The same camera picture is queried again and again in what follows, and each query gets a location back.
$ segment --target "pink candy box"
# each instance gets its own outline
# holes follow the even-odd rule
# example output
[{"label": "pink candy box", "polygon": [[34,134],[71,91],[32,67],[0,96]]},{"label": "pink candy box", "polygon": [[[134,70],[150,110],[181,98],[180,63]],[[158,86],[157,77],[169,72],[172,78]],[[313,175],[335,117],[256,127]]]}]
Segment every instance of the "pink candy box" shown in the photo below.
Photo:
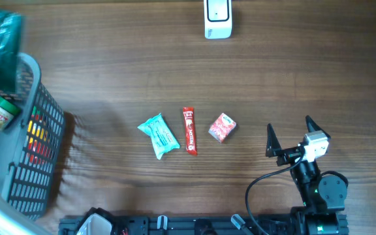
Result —
[{"label": "pink candy box", "polygon": [[214,121],[208,132],[221,143],[235,127],[236,122],[223,113]]}]

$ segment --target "red item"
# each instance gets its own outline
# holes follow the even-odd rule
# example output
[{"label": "red item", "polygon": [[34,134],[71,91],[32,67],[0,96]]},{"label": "red item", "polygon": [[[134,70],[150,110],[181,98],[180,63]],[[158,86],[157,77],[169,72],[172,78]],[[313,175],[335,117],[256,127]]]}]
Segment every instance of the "red item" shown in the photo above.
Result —
[{"label": "red item", "polygon": [[195,144],[195,125],[194,125],[194,108],[183,107],[183,116],[185,118],[185,141],[187,146],[187,152],[196,156],[196,144]]},{"label": "red item", "polygon": [[208,132],[218,141],[223,142],[231,131],[236,127],[236,122],[226,114],[221,114],[211,125]]}]

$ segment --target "wooden table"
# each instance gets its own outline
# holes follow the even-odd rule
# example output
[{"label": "wooden table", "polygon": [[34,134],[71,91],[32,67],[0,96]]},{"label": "wooden table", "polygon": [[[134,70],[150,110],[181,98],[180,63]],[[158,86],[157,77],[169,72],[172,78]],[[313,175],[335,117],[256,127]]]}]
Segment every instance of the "wooden table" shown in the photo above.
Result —
[{"label": "wooden table", "polygon": [[[90,207],[129,215],[245,214],[246,186],[279,169],[266,125],[295,146],[310,115],[332,135],[322,171],[349,178],[351,234],[376,234],[376,3],[235,1],[227,40],[204,38],[202,2],[7,6],[28,16],[25,51],[66,111],[52,232]],[[181,109],[195,107],[198,157]],[[181,149],[158,161],[137,126],[162,113]],[[220,113],[238,122],[225,144]],[[290,175],[251,191],[255,213],[302,204]]]}]

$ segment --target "gray plastic basket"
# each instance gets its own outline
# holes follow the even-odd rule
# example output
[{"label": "gray plastic basket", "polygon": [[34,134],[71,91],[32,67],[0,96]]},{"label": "gray plastic basket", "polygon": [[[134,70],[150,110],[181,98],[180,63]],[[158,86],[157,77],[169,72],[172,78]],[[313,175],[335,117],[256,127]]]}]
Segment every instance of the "gray plastic basket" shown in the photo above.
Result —
[{"label": "gray plastic basket", "polygon": [[39,64],[19,54],[18,92],[0,96],[22,109],[0,131],[0,192],[30,219],[46,211],[54,166],[65,130],[62,109],[41,84]]}]

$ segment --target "snack wrapper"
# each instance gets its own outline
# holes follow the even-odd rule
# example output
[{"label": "snack wrapper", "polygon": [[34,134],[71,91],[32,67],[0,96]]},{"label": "snack wrapper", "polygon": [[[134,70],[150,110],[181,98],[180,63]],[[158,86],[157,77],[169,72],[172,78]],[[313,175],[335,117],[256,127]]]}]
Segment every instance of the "snack wrapper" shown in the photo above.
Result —
[{"label": "snack wrapper", "polygon": [[195,125],[194,125],[194,108],[184,107],[182,109],[185,119],[185,141],[187,152],[196,156]]},{"label": "snack wrapper", "polygon": [[180,144],[163,120],[162,114],[147,120],[137,128],[150,136],[158,160],[161,160],[164,153],[180,148]]},{"label": "snack wrapper", "polygon": [[211,125],[208,132],[220,143],[230,134],[236,127],[236,122],[229,118],[226,114],[221,114],[217,120]]}]

